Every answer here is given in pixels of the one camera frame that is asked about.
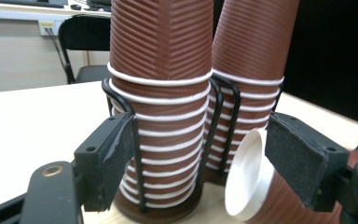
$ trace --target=chair seat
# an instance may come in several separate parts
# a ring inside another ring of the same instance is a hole
[[[90,65],[80,68],[76,78],[76,83],[102,81],[110,78],[111,74],[107,70],[107,65]]]

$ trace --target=power cord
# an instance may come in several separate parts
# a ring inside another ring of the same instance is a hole
[[[54,48],[57,50],[58,57],[60,58],[62,69],[66,73],[65,64],[62,60],[62,55],[61,55],[60,49],[58,47],[57,40],[54,38],[53,30],[51,28],[45,28],[45,31],[48,33],[48,36],[50,37],[51,42],[53,42]]]

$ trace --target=brown round base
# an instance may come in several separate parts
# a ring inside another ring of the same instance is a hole
[[[228,174],[220,175],[218,171],[215,171],[209,167],[205,167],[203,180],[204,182],[225,187],[227,176]]]
[[[139,206],[128,201],[120,190],[117,191],[114,203],[124,216],[140,223],[166,224],[178,221],[190,214],[199,204],[202,188],[194,188],[193,193],[183,203],[171,208],[147,208],[141,212]]]

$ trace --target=desk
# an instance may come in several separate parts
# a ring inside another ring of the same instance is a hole
[[[277,111],[295,116],[347,149],[358,143],[358,122],[283,93]],[[100,82],[0,92],[0,203],[27,190],[32,172],[72,161],[76,148],[108,118]],[[115,207],[84,213],[86,223],[129,223]],[[240,223],[226,214],[224,188],[205,184],[197,209],[181,223]]]

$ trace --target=table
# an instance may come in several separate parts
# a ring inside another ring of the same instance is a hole
[[[277,111],[308,123],[347,149],[358,122],[283,93]],[[101,82],[0,92],[0,203],[23,194],[38,167],[72,161],[76,148],[109,117]],[[86,223],[133,223],[113,206]],[[224,188],[205,184],[199,206],[180,223],[240,223],[227,215]]]

